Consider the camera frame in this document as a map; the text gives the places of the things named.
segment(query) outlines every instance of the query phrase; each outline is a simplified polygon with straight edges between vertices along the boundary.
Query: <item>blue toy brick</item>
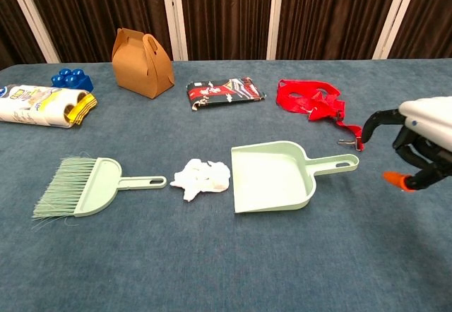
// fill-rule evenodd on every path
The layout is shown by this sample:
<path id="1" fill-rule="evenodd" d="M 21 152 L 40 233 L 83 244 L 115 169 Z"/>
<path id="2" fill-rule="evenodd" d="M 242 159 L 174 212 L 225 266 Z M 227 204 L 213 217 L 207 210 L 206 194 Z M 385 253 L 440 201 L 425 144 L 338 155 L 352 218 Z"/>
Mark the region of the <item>blue toy brick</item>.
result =
<path id="1" fill-rule="evenodd" d="M 92 92 L 94 88 L 90 76 L 86 76 L 80 68 L 76 68 L 73 71 L 69 68 L 61 69 L 58 75 L 52 77 L 52 86 L 87 90 L 88 92 Z"/>

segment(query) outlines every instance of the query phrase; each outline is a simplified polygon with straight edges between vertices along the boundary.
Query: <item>blue carpet surface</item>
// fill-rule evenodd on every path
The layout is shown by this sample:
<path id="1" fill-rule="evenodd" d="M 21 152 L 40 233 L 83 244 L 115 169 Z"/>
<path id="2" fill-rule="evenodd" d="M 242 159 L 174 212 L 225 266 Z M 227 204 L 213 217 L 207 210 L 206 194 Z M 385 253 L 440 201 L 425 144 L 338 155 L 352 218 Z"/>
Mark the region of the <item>blue carpet surface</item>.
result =
<path id="1" fill-rule="evenodd" d="M 37 64 L 0 85 L 49 85 L 83 68 L 98 106 L 70 129 L 0 122 L 0 311 L 452 311 L 452 179 L 406 194 L 381 178 L 416 172 L 382 126 L 364 152 L 331 121 L 275 103 L 281 78 L 342 91 L 346 123 L 451 95 L 452 59 L 174 62 L 154 100 L 119 88 L 111 64 Z M 186 84 L 250 76 L 261 102 L 191 110 Z M 102 212 L 36 227 L 35 203 L 68 155 L 111 157 L 124 176 L 170 182 L 191 158 L 231 167 L 233 146 L 291 140 L 309 157 L 354 153 L 356 171 L 318 176 L 304 209 L 235 215 L 232 184 L 182 200 L 180 188 L 121 191 Z"/>

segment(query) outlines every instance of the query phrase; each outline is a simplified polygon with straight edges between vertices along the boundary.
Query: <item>red strap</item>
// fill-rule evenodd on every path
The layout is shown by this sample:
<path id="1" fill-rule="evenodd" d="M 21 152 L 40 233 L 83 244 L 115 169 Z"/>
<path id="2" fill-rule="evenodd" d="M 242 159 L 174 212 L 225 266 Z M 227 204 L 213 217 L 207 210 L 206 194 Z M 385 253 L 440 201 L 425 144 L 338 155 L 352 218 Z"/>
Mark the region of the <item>red strap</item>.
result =
<path id="1" fill-rule="evenodd" d="M 290 112 L 308 114 L 315 121 L 332 118 L 336 124 L 352 131 L 356 137 L 356 149 L 363 151 L 362 128 L 344 124 L 345 102 L 338 100 L 340 91 L 329 83 L 315 80 L 280 80 L 276 103 Z"/>

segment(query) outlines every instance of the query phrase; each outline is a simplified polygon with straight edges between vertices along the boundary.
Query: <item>cardboard box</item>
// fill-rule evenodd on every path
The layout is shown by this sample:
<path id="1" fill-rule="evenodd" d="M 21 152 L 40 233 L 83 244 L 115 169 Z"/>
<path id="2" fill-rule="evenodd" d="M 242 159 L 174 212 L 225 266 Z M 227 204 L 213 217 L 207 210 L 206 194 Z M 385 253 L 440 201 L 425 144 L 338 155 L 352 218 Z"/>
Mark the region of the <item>cardboard box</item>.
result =
<path id="1" fill-rule="evenodd" d="M 119 28 L 112 64 L 119 86 L 151 99 L 174 85 L 171 60 L 152 35 Z"/>

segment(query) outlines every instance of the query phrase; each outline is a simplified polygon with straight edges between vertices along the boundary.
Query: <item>brown curtain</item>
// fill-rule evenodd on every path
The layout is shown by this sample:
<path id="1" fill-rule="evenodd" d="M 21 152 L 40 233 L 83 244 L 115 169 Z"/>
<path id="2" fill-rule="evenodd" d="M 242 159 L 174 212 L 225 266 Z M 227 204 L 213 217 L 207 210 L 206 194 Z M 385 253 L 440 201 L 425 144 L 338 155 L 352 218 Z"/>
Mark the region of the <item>brown curtain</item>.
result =
<path id="1" fill-rule="evenodd" d="M 370 59 L 392 0 L 282 0 L 277 59 Z"/>
<path id="2" fill-rule="evenodd" d="M 63 62 L 110 61 L 117 28 L 155 36 L 172 56 L 164 0 L 35 0 Z"/>
<path id="3" fill-rule="evenodd" d="M 271 0 L 182 0 L 190 60 L 265 59 Z"/>
<path id="4" fill-rule="evenodd" d="M 45 63 L 17 0 L 0 0 L 0 70 L 16 64 Z"/>
<path id="5" fill-rule="evenodd" d="M 451 58 L 452 0 L 411 0 L 389 58 Z"/>

